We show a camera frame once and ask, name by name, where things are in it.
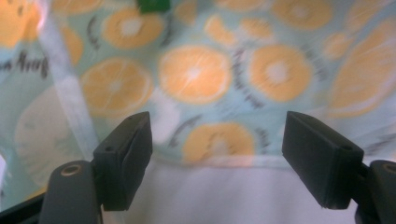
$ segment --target patterned fabric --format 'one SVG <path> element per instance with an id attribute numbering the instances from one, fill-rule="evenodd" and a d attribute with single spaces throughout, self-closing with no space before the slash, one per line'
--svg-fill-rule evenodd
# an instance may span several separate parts
<path id="1" fill-rule="evenodd" d="M 287 167 L 288 110 L 395 160 L 392 0 L 0 1 L 2 208 L 46 186 L 125 117 L 151 115 L 154 156 Z"/>

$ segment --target white surface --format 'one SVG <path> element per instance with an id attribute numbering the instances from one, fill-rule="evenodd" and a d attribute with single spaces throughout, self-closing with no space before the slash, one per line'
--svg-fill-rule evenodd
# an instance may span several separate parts
<path id="1" fill-rule="evenodd" d="M 353 224 L 321 208 L 292 170 L 190 167 L 152 159 L 126 223 Z"/>

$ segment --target orange slice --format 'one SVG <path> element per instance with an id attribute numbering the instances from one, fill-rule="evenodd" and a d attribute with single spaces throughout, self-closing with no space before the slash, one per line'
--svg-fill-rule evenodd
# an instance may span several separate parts
<path id="1" fill-rule="evenodd" d="M 187 25 L 194 25 L 197 17 L 197 0 L 181 2 L 175 9 L 175 16 Z"/>
<path id="2" fill-rule="evenodd" d="M 53 0 L 52 10 L 64 14 L 79 14 L 98 8 L 102 0 Z"/>
<path id="3" fill-rule="evenodd" d="M 127 7 L 109 16 L 103 23 L 102 36 L 119 49 L 147 45 L 163 32 L 163 20 L 157 14 L 140 15 L 138 9 Z"/>
<path id="4" fill-rule="evenodd" d="M 391 3 L 389 0 L 356 0 L 346 15 L 346 28 L 358 32 L 379 10 Z"/>
<path id="5" fill-rule="evenodd" d="M 330 60 L 339 59 L 347 52 L 352 41 L 353 38 L 345 33 L 334 33 L 324 41 L 323 54 Z"/>
<path id="6" fill-rule="evenodd" d="M 324 0 L 277 0 L 272 11 L 286 24 L 315 30 L 332 19 L 332 5 Z"/>
<path id="7" fill-rule="evenodd" d="M 71 62 L 76 65 L 81 59 L 82 52 L 84 50 L 84 45 L 82 40 L 79 38 L 78 34 L 67 26 L 61 28 L 61 33 L 64 37 L 64 43 L 69 51 Z"/>
<path id="8" fill-rule="evenodd" d="M 231 80 L 230 59 L 208 47 L 173 49 L 160 61 L 162 88 L 184 103 L 214 102 L 230 88 Z"/>
<path id="9" fill-rule="evenodd" d="M 269 38 L 273 36 L 270 24 L 260 18 L 242 19 L 241 27 L 253 38 Z"/>
<path id="10" fill-rule="evenodd" d="M 250 84 L 278 102 L 287 102 L 300 95 L 312 78 L 311 66 L 304 55 L 285 45 L 257 49 L 249 72 Z"/>
<path id="11" fill-rule="evenodd" d="M 248 156 L 254 154 L 254 139 L 235 122 L 204 124 L 192 130 L 182 150 L 188 162 L 214 156 Z"/>
<path id="12" fill-rule="evenodd" d="M 205 32 L 208 36 L 216 42 L 223 45 L 234 45 L 236 38 L 233 32 L 229 31 L 225 26 L 219 15 L 210 17 L 205 25 Z"/>
<path id="13" fill-rule="evenodd" d="M 263 0 L 215 0 L 217 6 L 233 11 L 250 11 L 261 6 Z"/>
<path id="14" fill-rule="evenodd" d="M 36 40 L 40 18 L 32 1 L 0 1 L 0 46 L 13 48 L 22 40 Z"/>
<path id="15" fill-rule="evenodd" d="M 153 84 L 149 72 L 124 58 L 105 60 L 81 77 L 90 112 L 98 117 L 130 115 L 146 103 Z"/>
<path id="16" fill-rule="evenodd" d="M 348 55 L 333 86 L 330 113 L 353 117 L 375 109 L 396 85 L 396 19 L 382 21 Z"/>

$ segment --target green object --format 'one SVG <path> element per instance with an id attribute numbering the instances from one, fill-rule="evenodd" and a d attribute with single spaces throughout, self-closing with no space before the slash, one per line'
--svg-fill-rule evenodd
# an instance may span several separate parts
<path id="1" fill-rule="evenodd" d="M 171 8 L 170 0 L 137 0 L 141 13 L 165 12 Z"/>

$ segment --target metal screw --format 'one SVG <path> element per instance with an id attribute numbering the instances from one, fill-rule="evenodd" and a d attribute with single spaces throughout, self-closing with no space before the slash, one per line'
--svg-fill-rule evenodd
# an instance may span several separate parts
<path id="1" fill-rule="evenodd" d="M 73 164 L 73 165 L 64 167 L 61 171 L 61 175 L 63 175 L 63 176 L 75 175 L 75 174 L 78 174 L 80 171 L 81 171 L 81 166 Z"/>

